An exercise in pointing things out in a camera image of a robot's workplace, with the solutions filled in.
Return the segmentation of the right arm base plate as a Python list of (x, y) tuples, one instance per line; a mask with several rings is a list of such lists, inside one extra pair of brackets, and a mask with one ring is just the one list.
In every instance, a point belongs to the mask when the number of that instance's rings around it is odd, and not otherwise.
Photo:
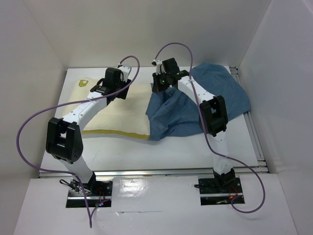
[(244, 204), (245, 199), (239, 177), (224, 188), (218, 188), (214, 178), (199, 178), (194, 185), (199, 190), (202, 206)]

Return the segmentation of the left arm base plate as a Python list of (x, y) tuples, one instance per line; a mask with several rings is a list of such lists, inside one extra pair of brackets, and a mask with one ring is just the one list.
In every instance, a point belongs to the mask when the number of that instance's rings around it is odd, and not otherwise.
[[(78, 181), (71, 179), (70, 182), (61, 179), (62, 185), (68, 186), (66, 208), (85, 208), (83, 190)], [(108, 208), (112, 206), (113, 180), (97, 182), (95, 189), (85, 189), (88, 206), (91, 208)]]

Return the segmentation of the cream quilted pillow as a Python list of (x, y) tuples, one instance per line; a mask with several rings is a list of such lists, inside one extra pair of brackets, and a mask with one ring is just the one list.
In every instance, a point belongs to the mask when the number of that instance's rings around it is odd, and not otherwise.
[(133, 83), (126, 99), (114, 99), (86, 125), (83, 134), (115, 134), (149, 139), (150, 124), (146, 110), (151, 95), (150, 85)]

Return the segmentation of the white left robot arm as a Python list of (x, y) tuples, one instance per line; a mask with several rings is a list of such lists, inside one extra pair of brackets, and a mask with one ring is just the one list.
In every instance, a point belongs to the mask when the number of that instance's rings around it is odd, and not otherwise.
[(126, 98), (131, 83), (130, 72), (131, 68), (123, 65), (107, 68), (105, 77), (90, 89), (85, 103), (62, 118), (53, 117), (48, 122), (46, 152), (80, 178), (79, 190), (85, 195), (92, 195), (99, 182), (82, 157), (82, 131), (115, 98)]

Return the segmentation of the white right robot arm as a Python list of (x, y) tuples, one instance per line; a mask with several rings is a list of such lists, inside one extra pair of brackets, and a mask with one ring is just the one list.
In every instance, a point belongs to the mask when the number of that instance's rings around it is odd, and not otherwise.
[(215, 96), (201, 86), (186, 70), (180, 70), (174, 58), (154, 59), (152, 91), (159, 93), (175, 87), (187, 95), (199, 107), (199, 125), (213, 153), (213, 186), (219, 192), (227, 192), (235, 181), (235, 171), (227, 158), (225, 132), (228, 116), (224, 98)]

